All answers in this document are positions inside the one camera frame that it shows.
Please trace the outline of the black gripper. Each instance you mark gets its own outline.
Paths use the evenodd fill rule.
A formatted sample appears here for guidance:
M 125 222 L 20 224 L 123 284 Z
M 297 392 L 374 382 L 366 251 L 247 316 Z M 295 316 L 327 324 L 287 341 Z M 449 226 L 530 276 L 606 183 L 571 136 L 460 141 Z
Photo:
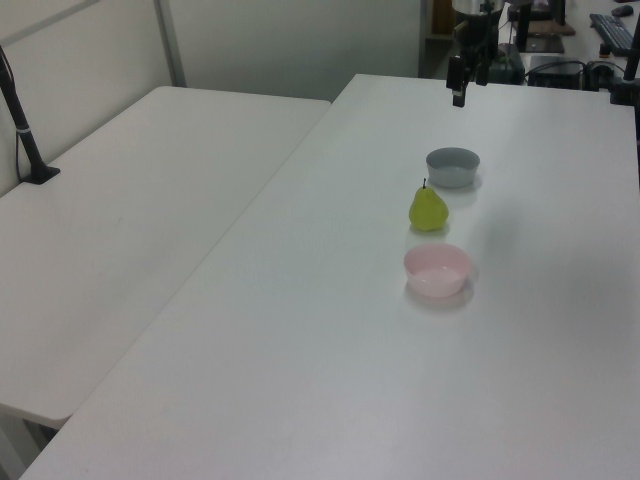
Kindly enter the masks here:
M 460 48 L 460 56 L 449 58 L 447 88 L 452 93 L 455 107 L 464 107 L 466 102 L 466 65 L 476 66 L 475 83 L 488 83 L 490 63 L 498 53 L 498 25 L 501 13 L 491 15 L 467 15 L 456 13 L 453 37 Z

